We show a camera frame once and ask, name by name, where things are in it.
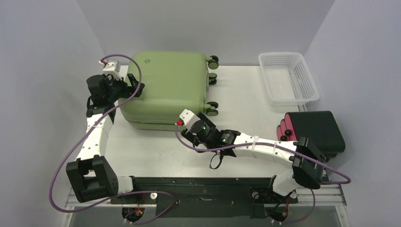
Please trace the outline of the green hard-shell suitcase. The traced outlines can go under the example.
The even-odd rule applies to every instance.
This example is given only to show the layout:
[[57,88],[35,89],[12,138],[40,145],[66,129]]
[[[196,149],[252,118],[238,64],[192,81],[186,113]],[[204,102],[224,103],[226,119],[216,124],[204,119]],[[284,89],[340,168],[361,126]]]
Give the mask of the green hard-shell suitcase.
[[219,58],[200,52],[141,51],[132,57],[127,72],[145,85],[141,95],[120,107],[125,120],[137,129],[172,131],[185,109],[206,116],[218,115],[218,103],[208,101],[209,86]]

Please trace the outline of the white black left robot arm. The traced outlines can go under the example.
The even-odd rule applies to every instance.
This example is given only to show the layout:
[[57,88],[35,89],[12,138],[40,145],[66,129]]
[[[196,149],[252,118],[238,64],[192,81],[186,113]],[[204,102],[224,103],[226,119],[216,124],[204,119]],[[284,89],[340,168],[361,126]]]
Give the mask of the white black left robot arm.
[[120,98],[140,97],[145,85],[133,74],[128,81],[111,74],[94,75],[87,79],[90,96],[87,100],[88,136],[79,142],[80,151],[75,161],[66,164],[66,174],[81,203],[120,196],[128,203],[140,200],[141,190],[134,176],[119,177],[105,158],[109,132],[114,125]]

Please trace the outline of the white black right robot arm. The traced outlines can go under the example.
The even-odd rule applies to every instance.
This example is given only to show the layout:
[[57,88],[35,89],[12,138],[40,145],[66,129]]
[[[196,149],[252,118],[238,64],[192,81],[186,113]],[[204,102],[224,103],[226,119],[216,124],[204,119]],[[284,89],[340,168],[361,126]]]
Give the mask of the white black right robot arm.
[[212,152],[222,160],[224,157],[252,157],[276,163],[286,169],[272,177],[267,197],[278,202],[294,190],[304,187],[320,189],[323,178],[324,154],[308,138],[297,141],[275,141],[247,135],[235,130],[218,130],[202,113],[194,114],[185,109],[176,122],[183,126],[178,139],[188,140],[182,144],[198,152]]

